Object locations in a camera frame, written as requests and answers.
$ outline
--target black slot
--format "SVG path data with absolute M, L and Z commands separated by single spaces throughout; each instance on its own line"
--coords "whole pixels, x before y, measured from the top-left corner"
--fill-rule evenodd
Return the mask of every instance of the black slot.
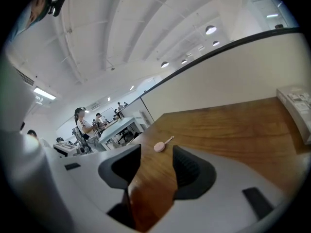
M 80 165 L 78 163 L 71 163 L 71 164 L 65 165 L 65 168 L 67 171 L 69 171 L 71 169 L 75 169 L 77 167 L 80 167 Z
M 251 187 L 243 190 L 242 192 L 259 220 L 263 219 L 273 211 L 273 206 L 257 187 Z

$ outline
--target white ceiling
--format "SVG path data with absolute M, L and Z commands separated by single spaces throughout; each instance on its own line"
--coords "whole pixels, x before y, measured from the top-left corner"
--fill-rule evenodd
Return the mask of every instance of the white ceiling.
M 229 43 L 242 0 L 66 0 L 8 46 L 14 65 L 57 99 L 41 113 L 79 106 L 118 93 L 169 69 L 186 53 Z M 217 27 L 206 35 L 208 25 Z M 163 61 L 171 63 L 160 68 Z

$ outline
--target recessed light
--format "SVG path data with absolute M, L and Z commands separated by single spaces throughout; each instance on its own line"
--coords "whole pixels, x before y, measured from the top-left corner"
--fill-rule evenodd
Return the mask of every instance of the recessed light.
M 44 97 L 46 97 L 46 98 L 49 98 L 49 99 L 51 99 L 51 100 L 54 100 L 54 99 L 56 98 L 56 97 L 54 97 L 53 95 L 51 95 L 51 94 L 49 94 L 49 93 L 47 93 L 47 92 L 41 90 L 41 89 L 38 88 L 38 87 L 34 90 L 34 92 L 36 92 L 37 94 L 40 94 L 40 95 L 42 95 L 42 96 L 44 96 Z
M 267 18 L 273 18 L 273 17 L 277 17 L 278 14 L 272 14 L 272 15 L 268 15 Z
M 161 68 L 165 68 L 169 65 L 170 63 L 164 61 L 162 64 L 161 64 Z
M 213 47 L 214 47 L 214 46 L 217 46 L 218 44 L 219 44 L 219 41 L 214 41 L 214 42 L 213 42 Z
M 216 31 L 216 29 L 217 29 L 217 28 L 216 28 L 215 26 L 209 25 L 209 26 L 206 27 L 205 33 L 206 33 L 206 34 L 214 33 L 214 32 Z

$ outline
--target white shirt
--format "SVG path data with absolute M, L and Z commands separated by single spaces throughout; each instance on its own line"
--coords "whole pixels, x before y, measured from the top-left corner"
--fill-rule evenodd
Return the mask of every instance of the white shirt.
M 82 134 L 85 134 L 85 132 L 82 130 L 83 126 L 86 126 L 87 128 L 92 127 L 92 125 L 90 125 L 87 121 L 83 120 L 83 119 L 79 119 L 77 121 L 77 126 L 79 128 L 79 130 L 81 131 Z M 95 137 L 98 136 L 93 130 L 91 130 L 89 133 L 86 133 L 89 137 Z
M 118 106 L 118 111 L 122 110 L 123 108 L 124 108 L 123 105 L 120 104 L 120 105 Z
M 44 140 L 43 138 L 38 138 L 38 141 L 39 141 L 39 143 L 40 143 L 42 146 L 48 147 L 48 148 L 51 149 L 49 143 L 48 143 L 46 140 Z

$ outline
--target white desk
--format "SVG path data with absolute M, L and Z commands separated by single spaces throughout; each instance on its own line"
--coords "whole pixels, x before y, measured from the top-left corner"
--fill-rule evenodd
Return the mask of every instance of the white desk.
M 139 123 L 136 122 L 135 118 L 132 117 L 123 117 L 119 119 L 118 122 L 109 126 L 106 130 L 103 131 L 101 138 L 99 139 L 99 143 L 103 145 L 103 147 L 107 150 L 110 150 L 105 144 L 110 138 L 114 137 L 117 133 L 130 126 L 131 123 L 135 123 L 136 127 L 140 132 L 143 132 L 143 128 Z

